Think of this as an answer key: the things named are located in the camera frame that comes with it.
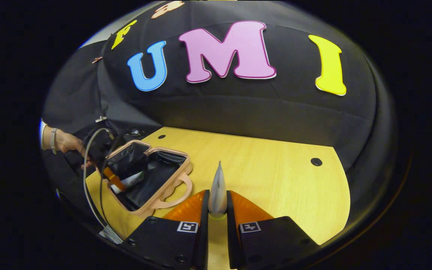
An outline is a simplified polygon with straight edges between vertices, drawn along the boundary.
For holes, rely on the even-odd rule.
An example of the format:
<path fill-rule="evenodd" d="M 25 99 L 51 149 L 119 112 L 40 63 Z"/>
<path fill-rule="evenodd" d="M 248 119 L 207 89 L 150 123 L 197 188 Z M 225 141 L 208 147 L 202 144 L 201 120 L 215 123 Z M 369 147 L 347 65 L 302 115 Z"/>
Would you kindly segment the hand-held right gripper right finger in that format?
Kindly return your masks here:
<path fill-rule="evenodd" d="M 231 269 L 300 270 L 320 246 L 291 217 L 273 217 L 235 191 L 227 191 Z"/>

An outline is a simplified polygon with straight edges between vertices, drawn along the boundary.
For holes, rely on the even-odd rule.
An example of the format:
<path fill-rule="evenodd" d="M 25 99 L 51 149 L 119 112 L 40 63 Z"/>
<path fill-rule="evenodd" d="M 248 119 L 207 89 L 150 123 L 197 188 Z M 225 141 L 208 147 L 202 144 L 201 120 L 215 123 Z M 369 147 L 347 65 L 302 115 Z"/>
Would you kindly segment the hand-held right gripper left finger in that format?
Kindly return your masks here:
<path fill-rule="evenodd" d="M 192 195 L 164 217 L 148 217 L 120 245 L 143 270 L 206 270 L 209 190 Z"/>

